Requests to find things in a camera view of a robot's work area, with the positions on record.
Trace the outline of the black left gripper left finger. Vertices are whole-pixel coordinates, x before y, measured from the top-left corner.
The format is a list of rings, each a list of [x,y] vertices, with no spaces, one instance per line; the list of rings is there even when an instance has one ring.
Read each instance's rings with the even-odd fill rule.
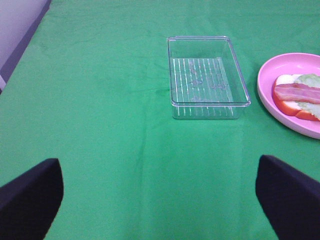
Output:
[[[57,158],[46,159],[0,188],[0,238],[43,240],[64,196]]]

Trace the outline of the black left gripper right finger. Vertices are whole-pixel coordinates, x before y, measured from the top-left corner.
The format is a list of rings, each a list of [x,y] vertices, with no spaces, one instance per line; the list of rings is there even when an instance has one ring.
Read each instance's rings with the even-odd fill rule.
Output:
[[[259,159],[255,194],[280,240],[320,238],[320,183],[272,155]]]

